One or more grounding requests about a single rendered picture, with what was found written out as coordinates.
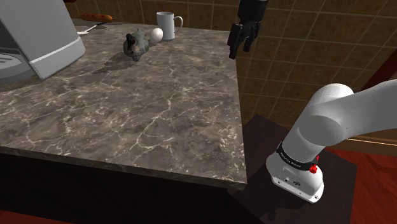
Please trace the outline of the white egg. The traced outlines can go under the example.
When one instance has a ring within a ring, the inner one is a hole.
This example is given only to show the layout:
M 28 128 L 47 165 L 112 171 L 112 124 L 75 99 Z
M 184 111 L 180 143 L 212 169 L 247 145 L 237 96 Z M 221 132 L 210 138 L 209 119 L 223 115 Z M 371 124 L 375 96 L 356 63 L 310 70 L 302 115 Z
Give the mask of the white egg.
M 151 43 L 158 43 L 162 40 L 163 38 L 163 30 L 161 30 L 161 28 L 154 28 L 151 32 L 150 32 L 150 42 Z

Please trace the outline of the grey kitchen appliance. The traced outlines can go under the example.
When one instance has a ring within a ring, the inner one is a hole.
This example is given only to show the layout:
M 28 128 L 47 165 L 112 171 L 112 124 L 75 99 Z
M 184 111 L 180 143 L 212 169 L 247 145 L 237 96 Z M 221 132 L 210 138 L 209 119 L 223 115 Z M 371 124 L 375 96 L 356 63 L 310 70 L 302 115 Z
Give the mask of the grey kitchen appliance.
M 84 53 L 63 0 L 0 0 L 0 85 L 45 80 Z

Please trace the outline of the orange hot dog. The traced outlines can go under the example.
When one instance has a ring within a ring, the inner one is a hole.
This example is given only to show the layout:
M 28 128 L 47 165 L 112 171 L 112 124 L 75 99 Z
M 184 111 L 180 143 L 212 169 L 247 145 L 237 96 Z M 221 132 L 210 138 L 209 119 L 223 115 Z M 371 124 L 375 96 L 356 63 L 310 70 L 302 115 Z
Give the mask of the orange hot dog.
M 110 22 L 114 21 L 112 16 L 104 15 L 104 14 L 82 13 L 82 14 L 80 14 L 80 18 L 82 20 L 92 21 L 92 22 L 100 22 L 100 23 L 110 23 Z

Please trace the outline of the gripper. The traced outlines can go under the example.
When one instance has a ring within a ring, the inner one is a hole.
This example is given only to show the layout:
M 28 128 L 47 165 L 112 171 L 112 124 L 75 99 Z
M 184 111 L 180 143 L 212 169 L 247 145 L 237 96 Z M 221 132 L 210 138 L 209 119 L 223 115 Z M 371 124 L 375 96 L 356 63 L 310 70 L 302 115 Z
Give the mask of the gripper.
M 236 58 L 238 47 L 242 41 L 243 29 L 247 27 L 243 51 L 250 51 L 253 41 L 258 37 L 267 5 L 268 0 L 240 0 L 237 12 L 239 23 L 232 25 L 227 41 L 227 45 L 230 47 L 230 59 Z

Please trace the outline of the grey-green hen figure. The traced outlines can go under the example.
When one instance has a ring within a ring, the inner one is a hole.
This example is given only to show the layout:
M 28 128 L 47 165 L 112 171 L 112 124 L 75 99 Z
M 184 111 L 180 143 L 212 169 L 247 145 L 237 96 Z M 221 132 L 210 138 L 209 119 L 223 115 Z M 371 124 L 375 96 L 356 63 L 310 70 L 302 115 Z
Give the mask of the grey-green hen figure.
M 143 54 L 149 50 L 149 42 L 146 39 L 144 30 L 137 28 L 133 33 L 126 34 L 126 40 L 123 43 L 123 52 L 125 55 L 138 62 Z

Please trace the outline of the white mug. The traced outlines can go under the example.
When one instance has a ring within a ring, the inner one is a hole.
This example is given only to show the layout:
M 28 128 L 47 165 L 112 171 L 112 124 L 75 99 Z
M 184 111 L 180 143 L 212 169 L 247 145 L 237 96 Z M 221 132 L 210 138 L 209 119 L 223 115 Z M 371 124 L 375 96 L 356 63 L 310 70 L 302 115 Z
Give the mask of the white mug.
M 175 19 L 179 19 L 181 22 L 177 29 L 175 28 Z M 164 41 L 172 41 L 183 26 L 183 18 L 175 16 L 172 12 L 159 11 L 157 12 L 157 25 L 163 31 L 162 39 Z

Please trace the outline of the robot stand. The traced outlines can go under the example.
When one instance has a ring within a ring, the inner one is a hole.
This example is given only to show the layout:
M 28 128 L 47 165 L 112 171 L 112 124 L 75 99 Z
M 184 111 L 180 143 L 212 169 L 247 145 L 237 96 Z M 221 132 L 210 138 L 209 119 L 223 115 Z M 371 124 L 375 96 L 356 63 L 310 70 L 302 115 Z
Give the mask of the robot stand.
M 328 150 L 319 155 L 324 193 L 315 204 L 273 184 L 265 162 L 287 133 L 260 115 L 245 124 L 247 185 L 231 195 L 263 224 L 350 224 L 357 166 L 338 155 Z

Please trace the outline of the white spatula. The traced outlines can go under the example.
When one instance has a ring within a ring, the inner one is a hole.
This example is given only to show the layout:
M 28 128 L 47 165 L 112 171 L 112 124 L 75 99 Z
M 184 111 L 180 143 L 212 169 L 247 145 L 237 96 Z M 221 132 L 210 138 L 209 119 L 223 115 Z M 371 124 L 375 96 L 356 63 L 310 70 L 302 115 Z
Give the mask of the white spatula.
M 96 27 L 98 27 L 100 25 L 104 25 L 104 24 L 106 24 L 106 22 L 101 22 L 101 23 L 95 24 L 94 26 L 91 26 L 89 29 L 86 29 L 84 31 L 77 31 L 77 34 L 78 35 L 88 34 L 92 29 L 94 29 L 94 28 L 96 28 Z

